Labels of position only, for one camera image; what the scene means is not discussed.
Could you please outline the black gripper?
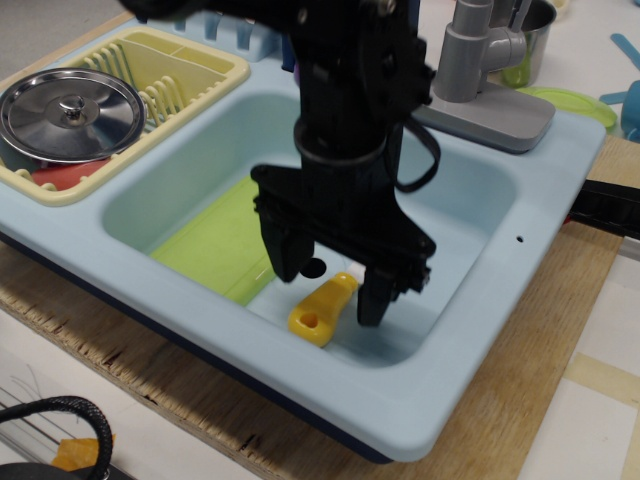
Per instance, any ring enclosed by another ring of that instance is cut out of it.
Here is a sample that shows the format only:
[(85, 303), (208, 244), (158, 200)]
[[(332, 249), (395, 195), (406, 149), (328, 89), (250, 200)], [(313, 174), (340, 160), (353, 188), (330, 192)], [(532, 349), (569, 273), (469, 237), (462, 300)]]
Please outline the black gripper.
[(396, 125), (364, 156), (339, 158), (312, 150), (306, 132), (295, 131), (298, 168), (259, 164), (255, 210), (274, 272), (292, 282), (314, 254), (315, 244), (365, 266), (357, 320), (378, 327), (400, 293), (421, 291), (429, 281), (434, 241), (401, 209), (398, 192), (413, 192), (433, 179), (398, 180), (404, 126)]

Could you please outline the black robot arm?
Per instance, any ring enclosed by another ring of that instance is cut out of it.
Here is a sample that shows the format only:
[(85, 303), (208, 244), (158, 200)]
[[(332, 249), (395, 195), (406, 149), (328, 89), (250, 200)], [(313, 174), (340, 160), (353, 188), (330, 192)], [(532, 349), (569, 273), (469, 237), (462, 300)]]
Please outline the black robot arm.
[[(289, 41), (299, 75), (294, 143), (299, 168), (259, 165), (255, 208), (276, 275), (292, 281), (316, 244), (365, 268), (357, 319), (379, 325), (401, 294), (428, 282), (433, 240), (400, 208), (438, 171), (440, 147), (415, 119), (430, 101), (425, 62), (406, 1), (129, 1), (145, 20), (201, 10), (249, 18)], [(416, 180), (398, 177), (405, 133), (433, 163)]]

